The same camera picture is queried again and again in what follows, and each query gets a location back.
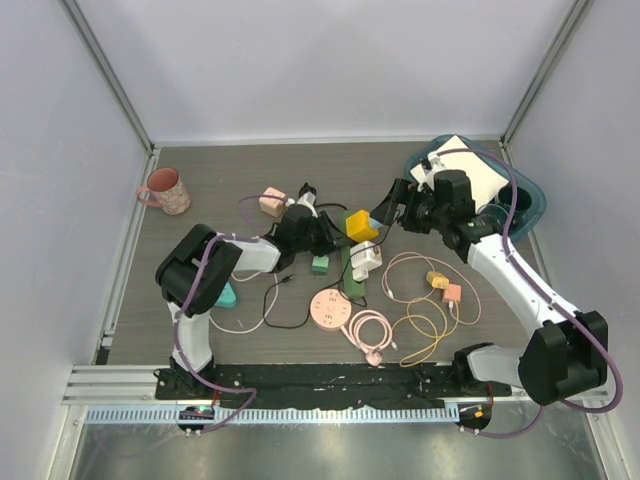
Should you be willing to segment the green power strip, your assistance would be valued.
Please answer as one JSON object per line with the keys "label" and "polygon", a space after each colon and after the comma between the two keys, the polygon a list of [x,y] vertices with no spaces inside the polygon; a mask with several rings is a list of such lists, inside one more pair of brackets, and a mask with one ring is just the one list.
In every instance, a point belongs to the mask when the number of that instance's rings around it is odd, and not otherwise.
{"label": "green power strip", "polygon": [[340,259],[344,275],[342,276],[341,291],[353,302],[361,302],[366,295],[364,282],[356,282],[353,278],[353,267],[351,265],[351,248],[356,242],[347,238],[340,249]]}

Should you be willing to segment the peach cube socket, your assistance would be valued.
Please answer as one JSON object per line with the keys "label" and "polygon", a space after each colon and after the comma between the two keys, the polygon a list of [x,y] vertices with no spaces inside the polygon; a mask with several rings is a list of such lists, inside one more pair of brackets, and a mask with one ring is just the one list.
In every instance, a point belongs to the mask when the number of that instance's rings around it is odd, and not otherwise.
{"label": "peach cube socket", "polygon": [[260,195],[258,201],[262,212],[276,218],[285,210],[287,195],[276,188],[268,187]]}

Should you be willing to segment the white cube adapter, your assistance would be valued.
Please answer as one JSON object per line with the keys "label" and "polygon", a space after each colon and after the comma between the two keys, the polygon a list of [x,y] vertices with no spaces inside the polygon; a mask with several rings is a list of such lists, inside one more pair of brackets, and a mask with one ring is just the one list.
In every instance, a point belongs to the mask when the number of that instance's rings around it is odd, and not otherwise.
{"label": "white cube adapter", "polygon": [[380,246],[371,241],[358,243],[351,248],[351,265],[353,278],[356,282],[363,282],[369,274],[382,265]]}

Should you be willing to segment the teal plastic tray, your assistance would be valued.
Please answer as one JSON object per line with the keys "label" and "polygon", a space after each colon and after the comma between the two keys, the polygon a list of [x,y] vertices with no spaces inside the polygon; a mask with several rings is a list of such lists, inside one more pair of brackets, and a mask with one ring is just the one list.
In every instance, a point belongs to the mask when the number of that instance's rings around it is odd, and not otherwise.
{"label": "teal plastic tray", "polygon": [[[465,170],[465,165],[460,164],[460,161],[464,158],[468,158],[475,164],[482,161],[485,165],[483,169],[484,172],[491,168],[497,175],[503,178],[503,181],[499,184],[500,189],[497,190],[494,188],[494,195],[492,197],[481,194],[480,198],[476,200],[476,206],[480,212],[491,214],[500,224],[503,224],[507,219],[512,199],[508,172],[500,162],[492,158],[492,155],[497,155],[497,153],[489,147],[481,145],[479,142],[457,134],[437,136],[406,161],[404,177],[413,180],[414,177],[411,175],[411,170],[416,165],[419,165],[423,159],[426,159],[431,151],[446,151],[458,148],[477,150],[479,154],[450,154],[446,155],[442,159],[442,162],[450,168]],[[546,209],[546,198],[542,190],[532,180],[516,169],[513,169],[513,172],[517,183],[517,202],[514,218],[509,228],[509,237],[512,242],[516,243],[526,237],[540,220]]]}

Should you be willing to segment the dark green cup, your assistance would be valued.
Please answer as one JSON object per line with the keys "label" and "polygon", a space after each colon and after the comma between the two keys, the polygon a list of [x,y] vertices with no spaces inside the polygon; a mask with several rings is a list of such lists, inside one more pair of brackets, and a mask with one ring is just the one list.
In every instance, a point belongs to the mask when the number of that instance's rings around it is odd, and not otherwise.
{"label": "dark green cup", "polygon": [[512,219],[512,225],[516,226],[522,219],[522,216],[528,212],[532,206],[532,197],[528,191],[518,187],[516,189],[516,197],[513,197],[513,189],[511,185],[502,187],[496,197],[495,203],[509,212],[512,206],[512,200],[515,200],[515,210]]}

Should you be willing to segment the pink charger plug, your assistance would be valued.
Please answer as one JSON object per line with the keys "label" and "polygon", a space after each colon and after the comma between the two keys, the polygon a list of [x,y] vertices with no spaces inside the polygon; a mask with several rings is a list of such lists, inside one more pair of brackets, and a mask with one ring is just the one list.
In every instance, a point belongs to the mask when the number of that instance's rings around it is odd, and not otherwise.
{"label": "pink charger plug", "polygon": [[441,300],[448,306],[453,307],[461,301],[462,287],[458,284],[450,283],[443,291]]}

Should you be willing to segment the light blue charger plug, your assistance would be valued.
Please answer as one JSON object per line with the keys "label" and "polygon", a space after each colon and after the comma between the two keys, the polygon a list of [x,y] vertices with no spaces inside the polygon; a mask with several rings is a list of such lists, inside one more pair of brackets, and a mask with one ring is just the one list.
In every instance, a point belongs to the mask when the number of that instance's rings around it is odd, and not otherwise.
{"label": "light blue charger plug", "polygon": [[384,223],[381,223],[372,217],[369,218],[368,224],[369,224],[369,228],[375,231],[380,231],[383,227],[385,227]]}

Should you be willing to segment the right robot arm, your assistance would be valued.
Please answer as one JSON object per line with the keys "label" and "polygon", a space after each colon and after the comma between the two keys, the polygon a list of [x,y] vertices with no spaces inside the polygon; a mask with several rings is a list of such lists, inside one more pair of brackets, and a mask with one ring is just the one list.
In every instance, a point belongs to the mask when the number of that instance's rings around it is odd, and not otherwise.
{"label": "right robot arm", "polygon": [[528,335],[523,350],[481,343],[460,351],[460,364],[451,371],[457,391],[472,395],[487,382],[499,382],[546,406],[606,383],[606,320],[564,300],[516,251],[499,222],[477,212],[464,171],[440,171],[432,184],[397,178],[371,216],[409,232],[439,232],[490,283]]}

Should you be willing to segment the pink round socket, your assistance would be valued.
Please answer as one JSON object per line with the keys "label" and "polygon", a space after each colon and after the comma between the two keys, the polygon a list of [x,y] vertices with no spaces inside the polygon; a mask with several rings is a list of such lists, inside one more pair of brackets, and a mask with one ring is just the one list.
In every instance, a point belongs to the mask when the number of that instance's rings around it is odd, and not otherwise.
{"label": "pink round socket", "polygon": [[346,326],[351,318],[352,304],[337,289],[318,292],[310,303],[310,316],[322,330],[337,331]]}

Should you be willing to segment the yellow cube socket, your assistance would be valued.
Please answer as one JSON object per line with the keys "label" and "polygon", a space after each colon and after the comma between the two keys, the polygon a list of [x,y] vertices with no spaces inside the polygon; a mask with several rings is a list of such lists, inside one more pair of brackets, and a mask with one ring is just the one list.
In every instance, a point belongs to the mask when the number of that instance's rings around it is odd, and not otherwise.
{"label": "yellow cube socket", "polygon": [[356,243],[363,243],[376,238],[379,230],[370,224],[370,215],[366,210],[359,210],[346,217],[346,235]]}

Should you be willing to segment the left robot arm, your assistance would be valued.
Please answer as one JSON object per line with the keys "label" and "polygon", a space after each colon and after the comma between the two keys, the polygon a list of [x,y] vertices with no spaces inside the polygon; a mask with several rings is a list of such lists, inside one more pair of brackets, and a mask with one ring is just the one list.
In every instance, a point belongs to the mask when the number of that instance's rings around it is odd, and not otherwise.
{"label": "left robot arm", "polygon": [[192,227],[155,274],[176,326],[172,358],[183,368],[179,388],[193,399],[212,389],[213,375],[205,368],[213,359],[209,314],[232,274],[279,273],[301,253],[325,256],[352,244],[327,213],[301,205],[290,207],[261,236],[222,233],[202,223]]}

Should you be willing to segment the yellow charger plug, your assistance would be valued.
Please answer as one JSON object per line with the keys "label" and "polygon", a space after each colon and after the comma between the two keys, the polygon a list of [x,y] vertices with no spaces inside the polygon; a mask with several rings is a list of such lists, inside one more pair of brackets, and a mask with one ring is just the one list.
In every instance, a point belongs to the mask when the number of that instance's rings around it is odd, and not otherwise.
{"label": "yellow charger plug", "polygon": [[449,279],[441,272],[431,270],[426,274],[426,281],[433,289],[446,290],[449,287]]}

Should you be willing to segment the pink floral mug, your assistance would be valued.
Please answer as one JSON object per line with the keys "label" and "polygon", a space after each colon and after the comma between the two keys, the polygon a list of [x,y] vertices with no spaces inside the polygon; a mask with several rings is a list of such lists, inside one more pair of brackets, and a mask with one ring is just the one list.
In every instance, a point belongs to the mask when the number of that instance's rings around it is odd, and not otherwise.
{"label": "pink floral mug", "polygon": [[136,200],[171,216],[186,212],[191,205],[191,197],[179,172],[171,167],[154,170],[146,184],[137,189]]}

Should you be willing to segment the green charger plug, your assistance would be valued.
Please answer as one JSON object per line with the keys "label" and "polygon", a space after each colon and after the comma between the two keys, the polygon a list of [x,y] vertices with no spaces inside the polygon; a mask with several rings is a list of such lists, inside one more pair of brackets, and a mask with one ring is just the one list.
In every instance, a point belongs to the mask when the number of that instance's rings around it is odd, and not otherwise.
{"label": "green charger plug", "polygon": [[328,274],[329,265],[330,257],[328,255],[314,256],[311,264],[311,272],[313,275],[325,276]]}

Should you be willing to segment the white paper pad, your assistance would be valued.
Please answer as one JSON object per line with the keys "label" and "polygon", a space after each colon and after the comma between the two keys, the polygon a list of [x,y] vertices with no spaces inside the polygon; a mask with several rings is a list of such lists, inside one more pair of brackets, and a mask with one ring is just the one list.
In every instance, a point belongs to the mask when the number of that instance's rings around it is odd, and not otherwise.
{"label": "white paper pad", "polygon": [[418,153],[413,160],[409,161],[406,167],[406,176],[410,181],[415,181],[411,170],[420,165],[424,158],[429,159],[429,154],[435,151],[444,167],[465,172],[471,183],[471,195],[475,202],[476,212],[479,213],[508,184],[508,179],[498,173],[478,154],[469,153],[469,150],[472,150],[472,147],[468,147],[459,136],[454,135],[442,146],[431,147],[425,153]]}

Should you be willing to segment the teal triangular socket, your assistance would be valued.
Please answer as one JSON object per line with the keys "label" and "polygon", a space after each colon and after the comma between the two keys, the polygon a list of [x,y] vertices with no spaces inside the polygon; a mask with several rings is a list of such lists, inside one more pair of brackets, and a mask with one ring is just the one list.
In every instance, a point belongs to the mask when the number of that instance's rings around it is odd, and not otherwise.
{"label": "teal triangular socket", "polygon": [[237,296],[230,282],[227,282],[223,287],[215,307],[231,309],[237,305]]}

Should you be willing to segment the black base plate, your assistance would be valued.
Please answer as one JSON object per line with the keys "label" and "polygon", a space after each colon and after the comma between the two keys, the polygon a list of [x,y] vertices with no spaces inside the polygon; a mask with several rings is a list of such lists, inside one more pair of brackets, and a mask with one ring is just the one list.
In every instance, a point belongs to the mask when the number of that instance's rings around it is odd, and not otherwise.
{"label": "black base plate", "polygon": [[387,363],[372,367],[356,364],[217,364],[201,376],[231,388],[219,394],[179,366],[159,368],[158,400],[216,399],[224,408],[237,409],[257,390],[252,409],[344,410],[371,406],[383,410],[431,408],[453,397],[508,397],[510,386],[498,382],[462,381],[450,365],[423,363],[403,368]]}

